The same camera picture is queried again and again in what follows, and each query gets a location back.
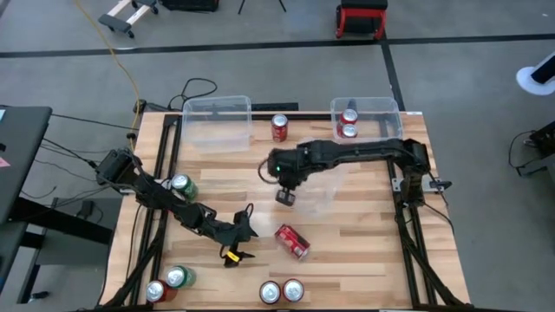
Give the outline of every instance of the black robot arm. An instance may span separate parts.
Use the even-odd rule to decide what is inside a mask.
[[[283,187],[276,200],[293,205],[291,194],[309,175],[332,169],[345,163],[392,159],[403,172],[401,193],[404,200],[422,203],[422,175],[428,174],[430,164],[426,146],[415,140],[391,139],[380,142],[337,144],[330,140],[313,140],[295,149],[271,150],[268,173]]]
[[[109,184],[117,191],[133,189],[139,204],[150,209],[168,210],[189,231],[209,237],[223,246],[236,250],[238,243],[248,242],[251,237],[258,236],[249,222],[252,214],[249,208],[252,205],[236,212],[233,224],[218,221],[218,213],[214,209],[178,198],[171,190],[156,182],[153,176],[142,170],[140,159],[127,149],[111,151],[95,170],[99,184]],[[231,262],[226,266],[237,264]]]

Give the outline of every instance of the yellow clip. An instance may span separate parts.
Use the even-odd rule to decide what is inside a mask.
[[[227,251],[227,256],[228,256],[231,260],[233,260],[233,261],[235,261],[235,262],[239,262],[239,257],[235,256],[235,254],[233,254],[231,251]]]

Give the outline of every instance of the red stool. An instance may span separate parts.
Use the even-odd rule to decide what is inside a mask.
[[[388,0],[342,0],[336,9],[336,38],[341,38],[343,32],[354,32],[374,33],[374,39],[381,39],[387,8]]]

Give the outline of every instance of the black desk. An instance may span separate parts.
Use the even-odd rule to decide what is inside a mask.
[[[2,110],[0,163],[4,165],[0,165],[0,292],[19,246],[35,249],[42,246],[43,235],[27,232],[28,224],[106,245],[110,244],[112,237],[110,229],[19,196],[46,133],[52,109],[0,107]]]

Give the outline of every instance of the can lid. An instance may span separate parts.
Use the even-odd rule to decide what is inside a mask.
[[[345,138],[354,138],[358,133],[355,125],[345,125],[342,131]]]
[[[164,285],[160,281],[152,281],[147,285],[147,300],[156,302],[164,295]]]
[[[263,283],[260,287],[260,298],[266,303],[274,303],[279,299],[279,286],[275,282]]]
[[[304,286],[296,279],[285,282],[284,295],[291,301],[299,301],[304,295]]]
[[[186,282],[186,273],[181,267],[173,267],[167,272],[167,284],[177,287]]]
[[[358,114],[354,109],[347,108],[343,111],[343,118],[346,121],[355,121],[358,118]]]
[[[271,123],[277,127],[283,127],[287,124],[287,117],[284,114],[277,114],[271,118]]]
[[[172,186],[173,187],[183,187],[187,185],[189,182],[189,178],[185,174],[178,174],[172,179]]]

